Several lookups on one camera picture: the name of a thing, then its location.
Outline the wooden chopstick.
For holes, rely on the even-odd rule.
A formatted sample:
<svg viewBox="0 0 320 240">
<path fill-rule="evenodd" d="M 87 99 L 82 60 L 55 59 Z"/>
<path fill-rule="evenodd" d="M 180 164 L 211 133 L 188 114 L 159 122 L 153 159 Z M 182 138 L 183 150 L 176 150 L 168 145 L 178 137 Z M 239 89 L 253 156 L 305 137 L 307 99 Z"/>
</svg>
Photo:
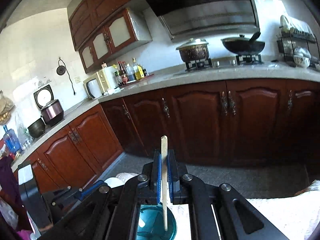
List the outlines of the wooden chopstick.
<svg viewBox="0 0 320 240">
<path fill-rule="evenodd" d="M 168 156 L 168 137 L 161 137 L 161 155 L 162 155 L 162 200 L 163 200 L 163 225 L 164 230 L 168 230 L 168 214 L 167 214 L 167 156 Z"/>
</svg>

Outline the black wok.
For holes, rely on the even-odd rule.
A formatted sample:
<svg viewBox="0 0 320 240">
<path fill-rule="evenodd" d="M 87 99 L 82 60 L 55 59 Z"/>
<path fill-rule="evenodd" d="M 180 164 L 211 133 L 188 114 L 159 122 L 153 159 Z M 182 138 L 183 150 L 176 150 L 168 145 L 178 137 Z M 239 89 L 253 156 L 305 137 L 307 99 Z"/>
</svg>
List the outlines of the black wok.
<svg viewBox="0 0 320 240">
<path fill-rule="evenodd" d="M 221 40 L 224 47 L 236 55 L 258 55 L 265 48 L 264 41 L 258 41 L 261 32 L 256 32 L 251 38 L 245 38 L 244 35 L 238 37 L 223 38 Z"/>
</svg>

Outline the gas stove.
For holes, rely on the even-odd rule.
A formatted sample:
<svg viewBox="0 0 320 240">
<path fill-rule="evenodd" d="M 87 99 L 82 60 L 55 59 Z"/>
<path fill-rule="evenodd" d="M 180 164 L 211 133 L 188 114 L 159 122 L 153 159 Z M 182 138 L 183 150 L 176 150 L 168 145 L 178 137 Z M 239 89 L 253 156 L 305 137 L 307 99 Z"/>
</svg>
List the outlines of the gas stove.
<svg viewBox="0 0 320 240">
<path fill-rule="evenodd" d="M 186 72 L 192 72 L 197 70 L 204 70 L 207 68 L 224 68 L 224 67 L 239 67 L 239 66 L 251 66 L 256 64 L 263 64 L 261 55 L 236 55 L 230 58 L 219 59 L 201 59 L 186 62 Z"/>
</svg>

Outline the brown cooking pot with lid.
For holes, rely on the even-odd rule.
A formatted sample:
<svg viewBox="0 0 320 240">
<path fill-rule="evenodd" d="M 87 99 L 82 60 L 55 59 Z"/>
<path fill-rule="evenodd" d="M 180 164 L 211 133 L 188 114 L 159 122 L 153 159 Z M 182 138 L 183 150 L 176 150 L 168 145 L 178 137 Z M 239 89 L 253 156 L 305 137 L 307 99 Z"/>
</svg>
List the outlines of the brown cooking pot with lid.
<svg viewBox="0 0 320 240">
<path fill-rule="evenodd" d="M 190 38 L 176 48 L 183 62 L 209 59 L 208 42 L 204 38 Z"/>
</svg>

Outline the quilted cream tablecloth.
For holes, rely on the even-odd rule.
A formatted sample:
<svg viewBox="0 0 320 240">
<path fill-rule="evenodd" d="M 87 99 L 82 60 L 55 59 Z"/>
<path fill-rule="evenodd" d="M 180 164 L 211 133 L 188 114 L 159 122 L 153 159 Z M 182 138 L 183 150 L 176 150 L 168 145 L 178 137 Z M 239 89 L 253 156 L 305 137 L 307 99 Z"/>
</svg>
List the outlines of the quilted cream tablecloth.
<svg viewBox="0 0 320 240">
<path fill-rule="evenodd" d="M 136 173 L 119 173 L 104 182 L 111 188 L 124 185 Z M 308 239 L 319 224 L 319 180 L 299 191 L 294 197 L 247 199 L 260 213 L 275 225 L 288 239 Z M 175 239 L 191 239 L 187 205 L 168 202 L 177 224 Z"/>
</svg>

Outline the lower wooden cabinets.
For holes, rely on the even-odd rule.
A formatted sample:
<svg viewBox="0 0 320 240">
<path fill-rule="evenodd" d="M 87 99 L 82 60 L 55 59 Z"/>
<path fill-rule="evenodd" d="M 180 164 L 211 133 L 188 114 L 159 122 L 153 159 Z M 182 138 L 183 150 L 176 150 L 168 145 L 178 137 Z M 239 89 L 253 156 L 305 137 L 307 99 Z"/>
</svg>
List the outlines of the lower wooden cabinets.
<svg viewBox="0 0 320 240">
<path fill-rule="evenodd" d="M 87 186 L 121 154 L 152 157 L 161 136 L 176 159 L 253 166 L 319 160 L 319 83 L 226 80 L 96 103 L 26 154 L 41 192 Z"/>
</svg>

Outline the upper wall cabinet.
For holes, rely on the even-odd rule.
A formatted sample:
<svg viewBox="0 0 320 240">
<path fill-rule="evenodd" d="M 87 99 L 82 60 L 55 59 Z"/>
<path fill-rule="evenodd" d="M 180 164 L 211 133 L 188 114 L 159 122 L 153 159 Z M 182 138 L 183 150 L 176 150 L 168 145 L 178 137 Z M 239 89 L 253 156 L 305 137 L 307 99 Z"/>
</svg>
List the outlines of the upper wall cabinet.
<svg viewBox="0 0 320 240">
<path fill-rule="evenodd" d="M 74 49 L 89 74 L 152 41 L 142 0 L 82 0 L 69 15 Z"/>
</svg>

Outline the open rice cooker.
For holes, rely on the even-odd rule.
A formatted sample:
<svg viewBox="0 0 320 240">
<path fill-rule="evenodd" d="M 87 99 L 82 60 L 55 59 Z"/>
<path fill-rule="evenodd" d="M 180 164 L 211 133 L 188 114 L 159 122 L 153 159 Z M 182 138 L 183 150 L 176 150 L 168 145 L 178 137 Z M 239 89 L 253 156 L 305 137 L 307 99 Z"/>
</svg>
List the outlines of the open rice cooker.
<svg viewBox="0 0 320 240">
<path fill-rule="evenodd" d="M 54 94 L 50 85 L 46 85 L 34 92 L 34 99 L 41 117 L 47 126 L 53 127 L 63 120 L 64 110 Z"/>
</svg>

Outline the yellow oil bottle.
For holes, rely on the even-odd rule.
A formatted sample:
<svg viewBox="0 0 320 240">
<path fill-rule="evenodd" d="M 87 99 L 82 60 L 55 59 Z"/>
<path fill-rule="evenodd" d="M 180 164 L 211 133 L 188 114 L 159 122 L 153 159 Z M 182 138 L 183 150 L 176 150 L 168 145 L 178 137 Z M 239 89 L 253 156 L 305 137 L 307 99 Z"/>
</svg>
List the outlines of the yellow oil bottle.
<svg viewBox="0 0 320 240">
<path fill-rule="evenodd" d="M 132 66 L 133 70 L 135 72 L 135 76 L 137 80 L 141 80 L 144 78 L 144 72 L 142 70 L 142 67 L 138 65 L 137 61 L 135 58 L 132 59 Z"/>
</svg>

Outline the black bowl on counter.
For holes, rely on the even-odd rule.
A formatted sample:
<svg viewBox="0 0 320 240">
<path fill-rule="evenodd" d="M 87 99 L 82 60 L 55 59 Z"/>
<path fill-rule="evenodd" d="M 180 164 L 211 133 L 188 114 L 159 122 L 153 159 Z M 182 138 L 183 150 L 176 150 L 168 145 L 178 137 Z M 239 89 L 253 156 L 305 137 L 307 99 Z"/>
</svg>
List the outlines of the black bowl on counter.
<svg viewBox="0 0 320 240">
<path fill-rule="evenodd" d="M 42 118 L 37 119 L 28 127 L 29 134 L 34 139 L 37 139 L 41 135 L 43 135 L 45 133 L 45 130 L 46 130 L 46 125 L 42 120 Z"/>
</svg>

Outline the black dish rack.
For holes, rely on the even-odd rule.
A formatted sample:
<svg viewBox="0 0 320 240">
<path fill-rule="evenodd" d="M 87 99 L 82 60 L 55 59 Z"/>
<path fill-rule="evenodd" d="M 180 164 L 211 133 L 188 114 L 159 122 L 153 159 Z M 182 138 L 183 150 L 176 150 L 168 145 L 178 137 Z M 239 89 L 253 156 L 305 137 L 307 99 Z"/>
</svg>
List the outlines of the black dish rack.
<svg viewBox="0 0 320 240">
<path fill-rule="evenodd" d="M 279 29 L 277 45 L 285 62 L 296 66 L 295 58 L 302 57 L 308 58 L 309 67 L 319 66 L 319 42 L 306 22 L 281 15 Z"/>
</svg>

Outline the range hood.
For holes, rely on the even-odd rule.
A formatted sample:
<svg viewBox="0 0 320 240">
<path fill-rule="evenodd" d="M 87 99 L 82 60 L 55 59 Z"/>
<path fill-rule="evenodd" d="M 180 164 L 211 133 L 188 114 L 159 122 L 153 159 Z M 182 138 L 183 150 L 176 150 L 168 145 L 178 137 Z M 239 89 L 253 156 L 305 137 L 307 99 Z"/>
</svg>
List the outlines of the range hood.
<svg viewBox="0 0 320 240">
<path fill-rule="evenodd" d="M 260 30 L 254 0 L 146 0 L 169 37 Z"/>
</svg>

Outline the cream microwave oven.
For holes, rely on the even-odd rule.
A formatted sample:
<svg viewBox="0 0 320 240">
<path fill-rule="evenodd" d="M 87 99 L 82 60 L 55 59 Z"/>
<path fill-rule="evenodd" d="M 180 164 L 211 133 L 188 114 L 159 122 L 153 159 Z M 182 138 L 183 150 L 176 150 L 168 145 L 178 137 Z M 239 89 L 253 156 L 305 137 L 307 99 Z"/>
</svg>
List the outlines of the cream microwave oven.
<svg viewBox="0 0 320 240">
<path fill-rule="evenodd" d="M 113 67 L 105 67 L 92 74 L 84 83 L 84 88 L 89 98 L 97 99 L 105 94 L 112 94 L 118 87 Z"/>
</svg>

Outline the red sauce bottle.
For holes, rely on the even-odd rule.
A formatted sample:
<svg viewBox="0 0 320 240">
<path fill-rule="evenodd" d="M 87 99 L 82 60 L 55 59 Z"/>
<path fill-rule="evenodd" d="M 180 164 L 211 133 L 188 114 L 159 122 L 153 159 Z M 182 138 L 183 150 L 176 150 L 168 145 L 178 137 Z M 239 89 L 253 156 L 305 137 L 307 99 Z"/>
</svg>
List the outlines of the red sauce bottle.
<svg viewBox="0 0 320 240">
<path fill-rule="evenodd" d="M 122 63 L 120 61 L 118 61 L 118 64 L 119 64 L 119 72 L 120 72 L 120 75 L 121 75 L 121 79 L 123 81 L 123 84 L 127 84 L 129 79 L 127 77 L 127 73 L 125 72 L 125 69 L 122 65 Z"/>
</svg>

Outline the teal white utensil holder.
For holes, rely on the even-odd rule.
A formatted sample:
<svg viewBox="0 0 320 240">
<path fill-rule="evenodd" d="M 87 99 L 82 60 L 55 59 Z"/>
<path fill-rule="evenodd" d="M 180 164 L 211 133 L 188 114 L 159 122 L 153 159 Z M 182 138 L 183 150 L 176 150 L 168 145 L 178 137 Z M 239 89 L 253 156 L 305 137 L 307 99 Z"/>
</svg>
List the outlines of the teal white utensil holder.
<svg viewBox="0 0 320 240">
<path fill-rule="evenodd" d="M 163 205 L 141 205 L 136 239 L 175 239 L 177 224 L 173 213 L 167 208 L 168 229 L 164 230 Z"/>
</svg>

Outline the blue water jug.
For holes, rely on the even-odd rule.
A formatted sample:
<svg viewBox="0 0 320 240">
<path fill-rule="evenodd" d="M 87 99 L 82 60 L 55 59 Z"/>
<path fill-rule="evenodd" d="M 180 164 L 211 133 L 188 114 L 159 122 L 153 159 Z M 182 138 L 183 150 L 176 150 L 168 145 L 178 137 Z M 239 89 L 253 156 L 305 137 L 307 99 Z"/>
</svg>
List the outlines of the blue water jug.
<svg viewBox="0 0 320 240">
<path fill-rule="evenodd" d="M 14 155 L 20 153 L 22 149 L 15 131 L 13 129 L 8 129 L 7 125 L 4 125 L 3 129 L 5 132 L 3 141 L 8 147 L 9 151 Z"/>
</svg>

